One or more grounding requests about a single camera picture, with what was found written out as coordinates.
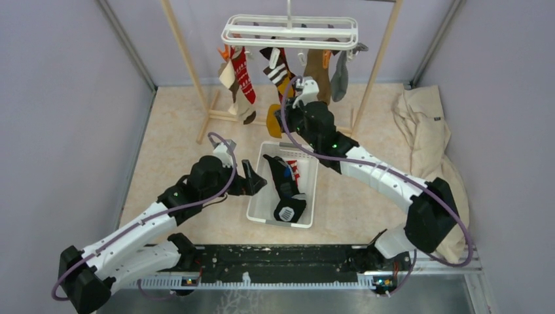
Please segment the red character sock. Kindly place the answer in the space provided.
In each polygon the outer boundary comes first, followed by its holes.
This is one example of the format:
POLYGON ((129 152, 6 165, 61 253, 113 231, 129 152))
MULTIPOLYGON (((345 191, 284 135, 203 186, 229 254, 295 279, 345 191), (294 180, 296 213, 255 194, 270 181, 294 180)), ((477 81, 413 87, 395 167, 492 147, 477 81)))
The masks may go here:
POLYGON ((287 165, 289 166, 292 176, 294 177, 295 181, 298 183, 300 178, 300 173, 298 171, 298 163, 296 160, 287 160, 287 165))

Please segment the black blue sock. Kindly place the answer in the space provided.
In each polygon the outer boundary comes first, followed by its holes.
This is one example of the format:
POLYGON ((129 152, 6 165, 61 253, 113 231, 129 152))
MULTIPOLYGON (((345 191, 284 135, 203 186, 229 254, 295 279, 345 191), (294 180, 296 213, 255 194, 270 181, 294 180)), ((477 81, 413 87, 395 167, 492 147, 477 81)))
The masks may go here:
POLYGON ((273 212, 274 218, 280 222, 297 223, 307 206, 305 193, 300 192, 298 183, 292 176, 286 160, 268 154, 263 154, 262 157, 270 166, 272 180, 279 198, 273 212))

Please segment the mustard striped sock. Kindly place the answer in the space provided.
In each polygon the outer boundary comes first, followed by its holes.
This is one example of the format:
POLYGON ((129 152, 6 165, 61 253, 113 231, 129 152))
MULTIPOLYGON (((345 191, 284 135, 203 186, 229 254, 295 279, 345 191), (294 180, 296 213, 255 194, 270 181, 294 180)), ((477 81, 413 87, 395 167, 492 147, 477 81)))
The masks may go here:
POLYGON ((279 98, 277 103, 271 104, 268 108, 266 129, 271 137, 281 139, 282 130, 275 112, 280 109, 284 97, 286 99, 293 97, 294 92, 285 92, 286 85, 293 78, 293 73, 289 69, 283 48, 267 47, 260 49, 259 52, 268 60, 268 66, 263 69, 263 73, 276 87, 279 98))

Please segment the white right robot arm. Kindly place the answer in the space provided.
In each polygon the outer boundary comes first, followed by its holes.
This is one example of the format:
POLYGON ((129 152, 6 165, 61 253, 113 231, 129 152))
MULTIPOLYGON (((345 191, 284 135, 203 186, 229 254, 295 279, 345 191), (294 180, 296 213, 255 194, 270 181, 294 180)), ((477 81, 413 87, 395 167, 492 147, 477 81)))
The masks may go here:
POLYGON ((407 251, 434 253, 452 231, 462 229, 463 221, 445 180, 426 181, 380 161, 337 130, 334 115, 323 102, 288 104, 284 109, 272 105, 266 126, 273 137, 287 131, 297 133, 323 166, 369 185, 406 213, 405 223, 381 232, 371 242, 368 260, 377 270, 386 269, 395 256, 407 251))

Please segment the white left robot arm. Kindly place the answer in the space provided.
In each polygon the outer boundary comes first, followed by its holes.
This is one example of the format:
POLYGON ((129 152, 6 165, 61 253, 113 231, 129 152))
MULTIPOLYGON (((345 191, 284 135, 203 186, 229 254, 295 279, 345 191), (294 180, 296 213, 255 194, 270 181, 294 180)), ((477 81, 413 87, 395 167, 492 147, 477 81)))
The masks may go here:
POLYGON ((150 246, 220 196, 254 196, 267 181, 242 160, 245 175, 215 156, 203 156, 188 175, 167 188, 147 210, 104 239, 60 255, 56 288, 62 288, 77 313, 93 313, 128 283, 161 270, 200 270, 200 255, 182 233, 150 246))

